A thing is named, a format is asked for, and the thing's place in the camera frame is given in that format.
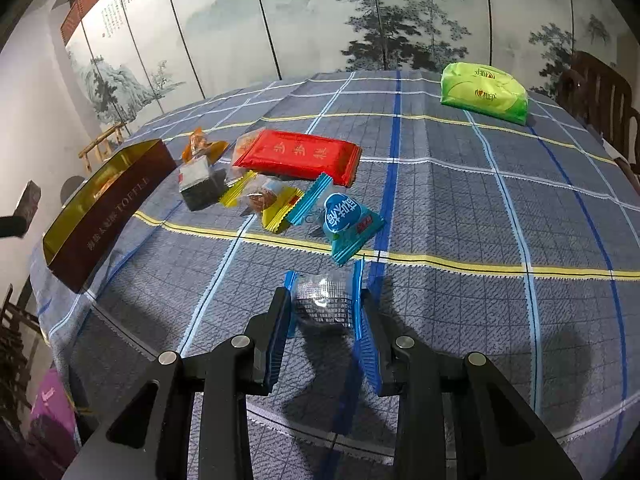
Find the grey square snack packet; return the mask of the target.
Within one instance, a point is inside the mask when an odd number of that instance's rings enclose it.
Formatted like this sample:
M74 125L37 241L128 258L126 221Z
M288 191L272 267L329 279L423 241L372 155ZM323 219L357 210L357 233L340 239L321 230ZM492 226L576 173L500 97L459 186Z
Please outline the grey square snack packet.
M212 165L205 155L195 157L179 168L178 188L190 211L205 209L227 191L226 170Z

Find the green tissue pack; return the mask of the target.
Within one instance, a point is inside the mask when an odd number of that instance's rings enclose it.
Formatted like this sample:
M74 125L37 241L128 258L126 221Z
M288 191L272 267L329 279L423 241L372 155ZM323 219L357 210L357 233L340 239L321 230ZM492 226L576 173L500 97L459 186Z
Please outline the green tissue pack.
M440 102L525 126L528 94L512 75L475 63L449 63L440 77Z

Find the gold and maroon toffee tin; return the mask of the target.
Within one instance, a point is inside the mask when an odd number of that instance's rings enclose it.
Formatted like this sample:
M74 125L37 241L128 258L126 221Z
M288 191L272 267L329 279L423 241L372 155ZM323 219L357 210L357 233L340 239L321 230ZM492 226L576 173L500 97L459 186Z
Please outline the gold and maroon toffee tin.
M51 273L72 292L81 292L130 217L175 169L160 139L131 144L104 162L43 235Z

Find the clear blue-edged candy wrapper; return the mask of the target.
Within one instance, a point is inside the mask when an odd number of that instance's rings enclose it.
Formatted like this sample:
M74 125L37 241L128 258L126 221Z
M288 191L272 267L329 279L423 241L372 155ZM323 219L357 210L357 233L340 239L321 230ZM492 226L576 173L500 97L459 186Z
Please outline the clear blue-edged candy wrapper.
M359 266L321 274L288 271L284 279L292 300L288 336L292 337L298 328L352 332L360 305L361 278Z

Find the painted landscape folding screen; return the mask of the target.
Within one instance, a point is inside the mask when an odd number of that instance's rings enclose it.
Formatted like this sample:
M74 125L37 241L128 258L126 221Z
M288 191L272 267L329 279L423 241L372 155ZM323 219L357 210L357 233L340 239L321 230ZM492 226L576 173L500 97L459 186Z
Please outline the painted landscape folding screen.
M487 63L555 92L577 51L639 81L612 0L70 0L62 41L102 125L262 81Z

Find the dark wooden chair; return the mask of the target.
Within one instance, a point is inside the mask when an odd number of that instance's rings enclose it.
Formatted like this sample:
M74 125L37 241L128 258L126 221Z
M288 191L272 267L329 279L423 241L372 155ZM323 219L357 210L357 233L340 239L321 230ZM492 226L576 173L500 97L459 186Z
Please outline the dark wooden chair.
M555 101L618 151L639 173L639 112L631 85L588 52L576 51L561 74Z

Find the bamboo wooden rack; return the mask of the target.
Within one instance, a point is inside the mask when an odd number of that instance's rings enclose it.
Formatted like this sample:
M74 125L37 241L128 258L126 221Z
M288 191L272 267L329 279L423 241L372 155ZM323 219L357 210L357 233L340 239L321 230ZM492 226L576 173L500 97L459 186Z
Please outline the bamboo wooden rack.
M113 155L114 148L112 148L112 145L115 145L116 148L122 145L122 142L124 142L122 130L125 127L126 125L123 122L116 122L115 125L104 130L78 153L78 158L84 163L86 174L93 173L91 157L94 157L102 164Z

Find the blue jelly snack packet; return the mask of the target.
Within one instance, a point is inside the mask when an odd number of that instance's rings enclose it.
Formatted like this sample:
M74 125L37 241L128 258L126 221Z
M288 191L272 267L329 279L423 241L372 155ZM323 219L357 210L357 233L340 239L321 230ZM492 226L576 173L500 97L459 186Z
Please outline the blue jelly snack packet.
M325 172L312 182L285 220L292 226L315 226L314 236L321 235L330 243L332 259L339 266L344 266L385 224L377 212L358 202Z

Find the clear orange cracker packet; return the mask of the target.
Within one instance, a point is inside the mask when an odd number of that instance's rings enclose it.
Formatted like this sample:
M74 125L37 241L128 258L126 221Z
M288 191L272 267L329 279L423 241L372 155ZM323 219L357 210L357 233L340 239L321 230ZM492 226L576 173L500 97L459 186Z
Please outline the clear orange cracker packet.
M233 152L230 157L230 167L227 171L226 182L228 185L232 185L247 173L248 169L239 166L238 160L253 146L264 130L265 128L262 127L252 131L247 131L246 133L243 133L242 136L239 136L238 140L235 141Z

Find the red snack packet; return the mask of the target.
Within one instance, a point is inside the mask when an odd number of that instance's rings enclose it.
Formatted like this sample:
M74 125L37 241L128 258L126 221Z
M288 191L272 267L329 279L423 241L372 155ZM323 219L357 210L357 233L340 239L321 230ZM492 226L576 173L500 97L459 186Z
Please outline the red snack packet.
M295 180L316 180L322 172L349 188L356 177L361 148L312 134L265 129L238 165Z

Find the orange snack packet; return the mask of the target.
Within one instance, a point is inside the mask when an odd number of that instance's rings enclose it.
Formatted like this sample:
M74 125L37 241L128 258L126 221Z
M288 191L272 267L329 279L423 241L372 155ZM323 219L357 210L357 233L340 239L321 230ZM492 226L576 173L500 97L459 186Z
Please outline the orange snack packet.
M213 165L227 151L228 147L229 143L226 141L209 142L204 130L198 127L190 133L189 143L186 144L181 159L184 164L187 164L194 158L204 156L209 165Z

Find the yellow date snack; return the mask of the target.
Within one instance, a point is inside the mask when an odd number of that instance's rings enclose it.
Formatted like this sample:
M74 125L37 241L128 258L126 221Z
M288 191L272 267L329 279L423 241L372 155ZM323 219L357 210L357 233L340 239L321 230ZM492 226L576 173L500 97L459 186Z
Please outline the yellow date snack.
M264 230L278 234L291 224L286 216L303 195L296 186L250 170L228 187L219 203L228 208L242 207L243 216L257 214Z

